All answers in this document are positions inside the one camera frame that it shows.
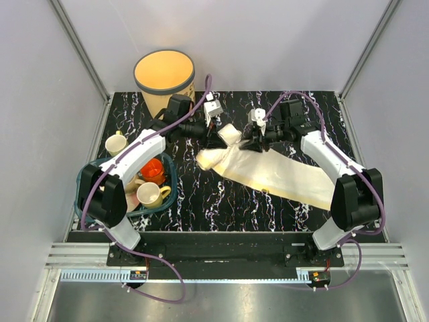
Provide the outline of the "white trash bag roll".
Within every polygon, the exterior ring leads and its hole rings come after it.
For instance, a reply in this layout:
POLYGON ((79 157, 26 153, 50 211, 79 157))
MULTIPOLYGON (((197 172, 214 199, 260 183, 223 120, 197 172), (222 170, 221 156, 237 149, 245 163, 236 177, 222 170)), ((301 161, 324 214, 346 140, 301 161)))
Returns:
POLYGON ((321 168, 297 162, 274 150, 263 153, 240 150, 241 132, 232 124, 219 133, 227 148, 199 151, 196 162, 201 169, 214 170, 257 191, 330 209, 334 185, 321 168))

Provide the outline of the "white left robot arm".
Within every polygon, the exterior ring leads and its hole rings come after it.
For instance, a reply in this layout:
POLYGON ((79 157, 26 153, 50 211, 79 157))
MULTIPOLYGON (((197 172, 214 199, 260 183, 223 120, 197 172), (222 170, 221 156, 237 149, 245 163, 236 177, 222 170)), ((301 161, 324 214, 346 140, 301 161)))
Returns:
POLYGON ((195 138, 204 148, 227 148, 211 120, 222 112, 219 100, 210 95, 194 104, 185 95, 173 94, 166 107, 122 152, 100 166, 88 164, 82 169, 76 206, 82 216, 93 218, 116 244, 124 246, 121 257, 129 265, 140 264, 145 250, 138 245, 140 234, 126 216, 126 185, 168 144, 181 138, 195 138))

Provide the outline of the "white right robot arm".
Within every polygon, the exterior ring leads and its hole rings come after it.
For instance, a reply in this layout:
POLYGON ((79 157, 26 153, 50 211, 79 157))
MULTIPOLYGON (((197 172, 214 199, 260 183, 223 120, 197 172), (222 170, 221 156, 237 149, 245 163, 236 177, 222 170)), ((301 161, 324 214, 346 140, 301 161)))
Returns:
POLYGON ((319 266, 328 258, 328 250, 341 245, 353 233, 375 221, 383 222, 383 179, 375 168, 366 169, 342 152, 315 122, 308 122, 299 100, 280 105, 281 120, 268 125, 268 113, 262 108, 248 112, 251 129, 240 149, 267 152, 270 144, 295 144, 328 175, 334 184, 330 219, 312 234, 304 249, 307 263, 319 266))

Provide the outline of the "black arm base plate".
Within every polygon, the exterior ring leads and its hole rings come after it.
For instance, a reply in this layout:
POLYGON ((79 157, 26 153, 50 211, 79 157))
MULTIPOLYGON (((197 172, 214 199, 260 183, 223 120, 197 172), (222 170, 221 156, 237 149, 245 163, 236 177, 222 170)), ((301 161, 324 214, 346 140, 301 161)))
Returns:
POLYGON ((309 232, 152 231, 141 233, 135 250, 172 264, 267 262, 285 267, 344 266, 339 248, 318 250, 309 232))

